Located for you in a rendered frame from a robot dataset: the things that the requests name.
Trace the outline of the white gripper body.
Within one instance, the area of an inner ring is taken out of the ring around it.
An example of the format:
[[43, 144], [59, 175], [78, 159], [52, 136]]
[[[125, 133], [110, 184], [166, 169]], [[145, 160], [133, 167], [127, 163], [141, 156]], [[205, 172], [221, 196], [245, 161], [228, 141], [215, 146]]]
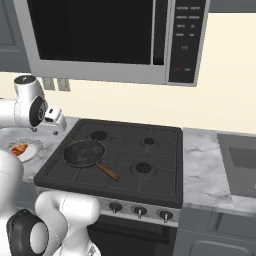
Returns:
[[55, 127], [60, 130], [61, 132], [64, 132], [67, 128], [66, 119], [63, 114], [60, 114], [55, 122]]

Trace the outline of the black microwave door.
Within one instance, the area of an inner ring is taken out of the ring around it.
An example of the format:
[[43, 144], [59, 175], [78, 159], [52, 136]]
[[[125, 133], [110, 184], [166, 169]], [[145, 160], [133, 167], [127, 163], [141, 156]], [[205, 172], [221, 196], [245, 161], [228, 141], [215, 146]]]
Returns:
[[153, 63], [156, 0], [27, 0], [42, 60]]

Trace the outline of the grey drawer front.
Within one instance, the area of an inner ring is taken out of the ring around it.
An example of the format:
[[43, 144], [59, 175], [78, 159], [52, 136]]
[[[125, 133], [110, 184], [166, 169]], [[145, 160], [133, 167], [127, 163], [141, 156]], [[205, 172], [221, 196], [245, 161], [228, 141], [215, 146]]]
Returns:
[[256, 240], [256, 218], [253, 217], [213, 212], [208, 229], [219, 234]]

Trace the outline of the black stove knob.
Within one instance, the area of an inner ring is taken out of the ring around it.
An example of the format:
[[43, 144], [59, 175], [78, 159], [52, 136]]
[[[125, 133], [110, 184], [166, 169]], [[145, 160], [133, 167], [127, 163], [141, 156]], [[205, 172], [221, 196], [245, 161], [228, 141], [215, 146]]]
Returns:
[[143, 215], [147, 214], [147, 209], [142, 206], [135, 206], [133, 211], [137, 214], [138, 218], [141, 218]]
[[111, 202], [109, 204], [109, 207], [110, 207], [110, 209], [112, 210], [112, 212], [114, 214], [116, 214], [117, 212], [122, 210], [122, 205], [120, 203], [118, 203], [118, 202]]
[[167, 223], [170, 219], [173, 218], [173, 213], [170, 211], [161, 210], [159, 216]]

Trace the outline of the black gas hob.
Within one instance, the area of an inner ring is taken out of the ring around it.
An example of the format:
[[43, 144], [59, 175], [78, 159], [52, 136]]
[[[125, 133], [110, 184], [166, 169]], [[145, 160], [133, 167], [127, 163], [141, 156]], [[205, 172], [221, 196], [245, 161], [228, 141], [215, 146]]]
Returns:
[[[99, 138], [106, 147], [103, 163], [119, 182], [98, 167], [75, 168], [63, 153], [70, 143]], [[34, 177], [38, 187], [110, 199], [179, 208], [183, 203], [183, 132], [156, 126], [81, 119]]]

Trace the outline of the grey cupboard door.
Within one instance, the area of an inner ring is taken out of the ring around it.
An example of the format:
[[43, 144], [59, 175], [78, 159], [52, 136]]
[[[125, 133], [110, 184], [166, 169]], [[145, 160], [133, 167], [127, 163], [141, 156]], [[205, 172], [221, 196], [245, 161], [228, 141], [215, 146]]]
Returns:
[[189, 256], [256, 256], [256, 253], [239, 245], [198, 240], [191, 245]]

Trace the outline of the grey steel sink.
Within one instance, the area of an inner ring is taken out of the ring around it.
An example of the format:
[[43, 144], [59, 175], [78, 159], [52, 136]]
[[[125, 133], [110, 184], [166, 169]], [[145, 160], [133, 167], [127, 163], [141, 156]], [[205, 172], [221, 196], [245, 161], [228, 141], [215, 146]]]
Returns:
[[230, 192], [256, 198], [256, 137], [218, 134]]

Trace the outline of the white round plate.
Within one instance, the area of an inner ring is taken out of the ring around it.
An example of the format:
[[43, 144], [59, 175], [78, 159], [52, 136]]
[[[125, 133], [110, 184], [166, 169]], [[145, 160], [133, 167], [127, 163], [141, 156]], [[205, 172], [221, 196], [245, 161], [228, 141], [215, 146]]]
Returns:
[[23, 138], [16, 141], [11, 142], [7, 146], [7, 150], [11, 152], [11, 149], [19, 144], [27, 144], [28, 147], [25, 152], [19, 156], [17, 156], [22, 162], [28, 162], [35, 158], [41, 149], [43, 148], [43, 143], [40, 140], [34, 140], [29, 138]]

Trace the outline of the black oven door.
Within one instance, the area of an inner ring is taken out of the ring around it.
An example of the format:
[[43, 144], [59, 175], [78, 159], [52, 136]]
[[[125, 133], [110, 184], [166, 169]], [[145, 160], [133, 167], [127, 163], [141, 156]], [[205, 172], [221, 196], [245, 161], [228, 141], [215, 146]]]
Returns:
[[[101, 215], [97, 222], [140, 222], [118, 217]], [[170, 238], [167, 243], [152, 242], [139, 238], [131, 238], [123, 235], [112, 234], [94, 229], [94, 224], [88, 227], [91, 240], [97, 245], [101, 256], [172, 256], [177, 229], [164, 226], [170, 229]]]

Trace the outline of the orange croissant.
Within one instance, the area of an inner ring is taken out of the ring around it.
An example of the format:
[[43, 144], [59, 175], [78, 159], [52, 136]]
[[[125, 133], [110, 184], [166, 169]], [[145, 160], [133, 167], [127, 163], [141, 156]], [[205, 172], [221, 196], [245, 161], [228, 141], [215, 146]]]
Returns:
[[14, 146], [12, 149], [11, 149], [11, 152], [16, 155], [16, 156], [19, 156], [21, 154], [23, 154], [25, 152], [25, 150], [27, 149], [28, 145], [27, 144], [19, 144], [19, 145], [16, 145]]

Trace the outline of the grey wall cupboard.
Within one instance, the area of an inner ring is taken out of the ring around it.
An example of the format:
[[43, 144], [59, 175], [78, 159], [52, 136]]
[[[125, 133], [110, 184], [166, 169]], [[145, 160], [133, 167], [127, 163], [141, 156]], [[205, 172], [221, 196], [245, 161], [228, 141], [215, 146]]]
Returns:
[[13, 0], [0, 0], [0, 72], [30, 72]]
[[210, 0], [210, 13], [256, 13], [256, 0]]

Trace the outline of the grey wall socket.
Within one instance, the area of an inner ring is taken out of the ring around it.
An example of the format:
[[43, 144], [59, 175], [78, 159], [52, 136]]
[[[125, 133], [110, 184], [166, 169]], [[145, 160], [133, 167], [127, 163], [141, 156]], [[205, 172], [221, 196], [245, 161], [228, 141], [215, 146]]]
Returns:
[[68, 79], [58, 78], [57, 79], [57, 84], [58, 84], [58, 89], [60, 91], [66, 91], [66, 92], [70, 91], [70, 84], [69, 84]]
[[52, 78], [42, 78], [43, 87], [45, 90], [55, 90], [54, 80]]

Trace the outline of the silver microwave oven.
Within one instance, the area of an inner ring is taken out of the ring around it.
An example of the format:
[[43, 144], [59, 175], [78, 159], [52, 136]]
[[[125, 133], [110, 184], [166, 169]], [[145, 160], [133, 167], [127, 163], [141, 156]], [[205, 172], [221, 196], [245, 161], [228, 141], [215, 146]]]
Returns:
[[13, 0], [31, 73], [39, 77], [195, 86], [210, 0], [168, 0], [164, 64], [42, 60], [27, 0]]

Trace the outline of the grey base cupboard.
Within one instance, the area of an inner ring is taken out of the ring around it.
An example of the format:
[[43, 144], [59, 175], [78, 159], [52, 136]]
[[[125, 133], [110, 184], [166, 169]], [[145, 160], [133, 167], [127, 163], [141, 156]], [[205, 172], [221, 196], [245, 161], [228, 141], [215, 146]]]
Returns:
[[18, 190], [15, 205], [19, 209], [25, 208], [34, 212], [37, 197], [38, 195], [34, 183], [23, 182]]

